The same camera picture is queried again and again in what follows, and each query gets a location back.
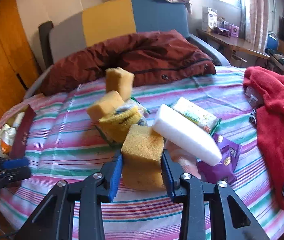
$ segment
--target wooden wardrobe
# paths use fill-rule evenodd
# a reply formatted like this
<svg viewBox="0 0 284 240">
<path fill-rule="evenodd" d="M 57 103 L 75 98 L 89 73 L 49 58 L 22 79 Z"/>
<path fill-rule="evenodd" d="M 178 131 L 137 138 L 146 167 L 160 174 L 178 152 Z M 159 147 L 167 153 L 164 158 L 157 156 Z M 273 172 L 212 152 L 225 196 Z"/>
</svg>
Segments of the wooden wardrobe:
<svg viewBox="0 0 284 240">
<path fill-rule="evenodd" d="M 18 13 L 16 0 L 0 0 L 0 118 L 23 100 L 39 68 Z"/>
</svg>

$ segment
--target purple snack package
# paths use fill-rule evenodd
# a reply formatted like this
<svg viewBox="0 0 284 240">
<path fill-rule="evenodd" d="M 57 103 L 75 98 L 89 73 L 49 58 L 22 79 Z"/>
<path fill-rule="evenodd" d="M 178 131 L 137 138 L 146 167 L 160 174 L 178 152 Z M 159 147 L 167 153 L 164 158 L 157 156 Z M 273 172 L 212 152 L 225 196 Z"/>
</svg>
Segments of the purple snack package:
<svg viewBox="0 0 284 240">
<path fill-rule="evenodd" d="M 223 137 L 220 134 L 214 133 L 212 135 L 213 140 L 215 140 L 215 143 L 217 144 L 219 150 L 222 151 L 224 150 L 225 147 L 229 148 L 230 151 L 230 157 L 231 157 L 231 164 L 232 164 L 232 171 L 236 169 L 236 166 L 238 164 L 239 160 L 239 155 L 242 150 L 242 145 L 237 144 L 235 142 L 232 142 L 228 140 L 227 138 Z"/>
<path fill-rule="evenodd" d="M 221 154 L 221 161 L 213 167 L 208 165 L 204 161 L 200 161 L 196 164 L 200 173 L 203 173 L 206 181 L 209 183 L 215 184 L 219 180 L 224 180 L 225 182 L 230 184 L 237 180 L 236 176 L 233 173 L 230 148 L 228 145 L 223 148 Z"/>
</svg>

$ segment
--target red towel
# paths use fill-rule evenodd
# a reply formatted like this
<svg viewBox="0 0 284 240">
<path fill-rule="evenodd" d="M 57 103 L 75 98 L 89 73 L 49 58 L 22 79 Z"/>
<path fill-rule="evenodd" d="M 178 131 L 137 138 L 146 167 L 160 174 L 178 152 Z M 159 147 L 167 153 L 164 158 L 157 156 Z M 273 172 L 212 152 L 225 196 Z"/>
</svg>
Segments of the red towel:
<svg viewBox="0 0 284 240">
<path fill-rule="evenodd" d="M 247 68 L 244 76 L 244 88 L 254 88 L 264 99 L 264 105 L 257 109 L 257 144 L 265 158 L 276 200 L 284 209 L 284 76 L 261 67 Z"/>
</svg>

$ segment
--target cardboard box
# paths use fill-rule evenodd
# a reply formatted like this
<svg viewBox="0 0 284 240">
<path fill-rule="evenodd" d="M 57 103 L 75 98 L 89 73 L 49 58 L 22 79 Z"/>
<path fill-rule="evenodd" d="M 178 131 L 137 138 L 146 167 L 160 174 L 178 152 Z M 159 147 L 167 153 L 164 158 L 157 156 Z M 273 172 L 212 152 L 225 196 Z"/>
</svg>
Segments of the cardboard box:
<svg viewBox="0 0 284 240">
<path fill-rule="evenodd" d="M 218 11 L 210 7 L 202 7 L 202 30 L 211 32 L 217 26 Z"/>
<path fill-rule="evenodd" d="M 236 38 L 239 37 L 240 28 L 238 26 L 230 24 L 229 31 L 230 31 L 231 37 L 236 37 Z"/>
</svg>

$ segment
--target desk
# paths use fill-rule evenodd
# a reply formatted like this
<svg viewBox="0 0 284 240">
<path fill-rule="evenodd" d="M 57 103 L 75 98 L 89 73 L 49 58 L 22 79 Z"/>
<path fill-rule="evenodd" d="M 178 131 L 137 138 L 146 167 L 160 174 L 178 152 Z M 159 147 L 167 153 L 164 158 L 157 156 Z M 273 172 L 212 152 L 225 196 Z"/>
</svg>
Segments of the desk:
<svg viewBox="0 0 284 240">
<path fill-rule="evenodd" d="M 207 42 L 207 39 L 211 39 L 224 47 L 224 56 L 229 62 L 231 62 L 233 51 L 243 51 L 247 54 L 261 57 L 264 59 L 270 59 L 270 56 L 266 54 L 262 49 L 258 49 L 254 44 L 247 42 L 243 39 L 236 37 L 226 37 L 217 33 L 208 33 L 202 30 L 196 30 L 199 38 Z"/>
</svg>

